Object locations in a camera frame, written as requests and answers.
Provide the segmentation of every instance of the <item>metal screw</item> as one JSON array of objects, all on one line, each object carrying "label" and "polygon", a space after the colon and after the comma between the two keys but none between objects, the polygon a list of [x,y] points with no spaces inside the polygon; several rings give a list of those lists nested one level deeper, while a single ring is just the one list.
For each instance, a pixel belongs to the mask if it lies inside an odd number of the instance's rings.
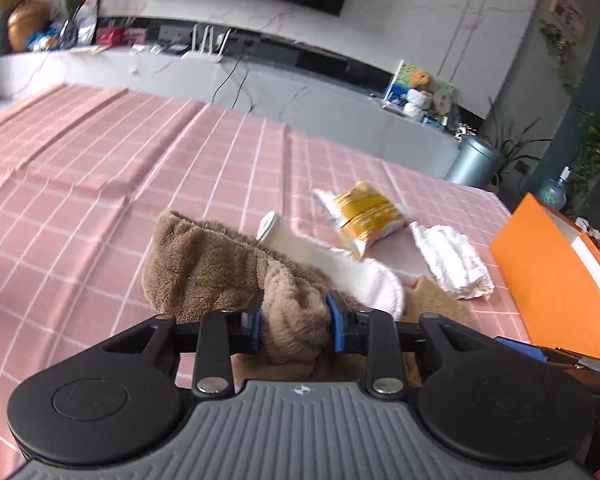
[{"label": "metal screw", "polygon": [[222,377],[205,377],[196,386],[204,394],[219,394],[227,389],[229,383]]},{"label": "metal screw", "polygon": [[396,394],[404,388],[400,379],[394,377],[383,377],[376,379],[372,384],[373,389],[379,394]]}]

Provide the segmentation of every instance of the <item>small bottle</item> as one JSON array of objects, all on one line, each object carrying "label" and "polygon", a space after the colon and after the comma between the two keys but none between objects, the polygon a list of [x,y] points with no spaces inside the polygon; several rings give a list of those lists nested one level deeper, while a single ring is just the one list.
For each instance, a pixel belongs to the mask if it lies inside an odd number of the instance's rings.
[{"label": "small bottle", "polygon": [[567,203],[567,193],[564,187],[567,184],[570,174],[571,169],[567,166],[562,170],[557,182],[552,178],[545,180],[536,194],[538,200],[550,208],[560,211]]}]

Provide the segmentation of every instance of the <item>pink tablecloth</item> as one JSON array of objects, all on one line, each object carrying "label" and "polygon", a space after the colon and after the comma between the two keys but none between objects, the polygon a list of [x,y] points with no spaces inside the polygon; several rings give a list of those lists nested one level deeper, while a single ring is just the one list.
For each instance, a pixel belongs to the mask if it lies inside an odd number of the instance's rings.
[{"label": "pink tablecloth", "polygon": [[[497,290],[474,326],[526,340],[488,250],[508,217],[499,200],[287,126],[125,89],[60,86],[0,114],[0,478],[22,459],[5,420],[16,384],[151,316],[140,275],[166,208],[256,231],[280,211],[297,231],[337,242],[309,189],[365,179],[424,225],[475,244]],[[406,284],[426,271],[408,234],[373,256]],[[178,382],[190,382],[183,359]]]}]

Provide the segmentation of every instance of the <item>yellow wrapper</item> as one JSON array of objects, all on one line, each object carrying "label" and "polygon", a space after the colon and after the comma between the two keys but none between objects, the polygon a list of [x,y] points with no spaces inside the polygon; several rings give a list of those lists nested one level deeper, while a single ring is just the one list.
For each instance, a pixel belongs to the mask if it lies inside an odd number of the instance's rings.
[{"label": "yellow wrapper", "polygon": [[315,189],[314,194],[333,218],[344,243],[358,258],[376,240],[408,225],[397,207],[366,182],[359,182],[340,195],[320,189]]}]

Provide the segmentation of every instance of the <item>white ruffled fabric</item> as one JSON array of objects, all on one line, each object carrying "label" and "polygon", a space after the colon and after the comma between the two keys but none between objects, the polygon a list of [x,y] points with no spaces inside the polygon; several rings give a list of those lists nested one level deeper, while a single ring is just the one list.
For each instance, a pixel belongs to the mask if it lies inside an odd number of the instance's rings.
[{"label": "white ruffled fabric", "polygon": [[425,229],[417,222],[412,222],[410,229],[440,288],[458,300],[493,293],[489,271],[466,235],[444,225]]},{"label": "white ruffled fabric", "polygon": [[424,119],[424,110],[421,110],[413,103],[407,103],[404,105],[404,114],[414,121],[422,122]]},{"label": "white ruffled fabric", "polygon": [[340,292],[349,292],[360,303],[382,310],[399,320],[404,312],[402,283],[389,267],[371,258],[357,261],[349,251],[314,238],[296,235],[280,221],[280,215],[267,213],[260,221],[258,241],[299,264],[320,269]]},{"label": "white ruffled fabric", "polygon": [[407,101],[416,105],[421,110],[429,110],[431,106],[431,97],[424,95],[415,88],[412,88],[407,92]]}]

